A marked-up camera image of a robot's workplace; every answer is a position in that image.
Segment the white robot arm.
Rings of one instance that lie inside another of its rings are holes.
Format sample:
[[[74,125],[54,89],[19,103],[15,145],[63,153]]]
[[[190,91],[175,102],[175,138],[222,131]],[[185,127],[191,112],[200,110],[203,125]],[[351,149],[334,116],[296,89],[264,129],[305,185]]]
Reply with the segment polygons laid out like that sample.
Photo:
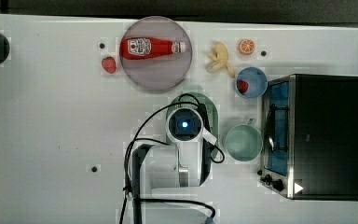
[[[175,108],[165,131],[167,144],[142,144],[131,155],[131,224],[214,224],[216,212],[206,203],[152,194],[153,189],[199,187],[207,179],[217,138],[206,105]]]

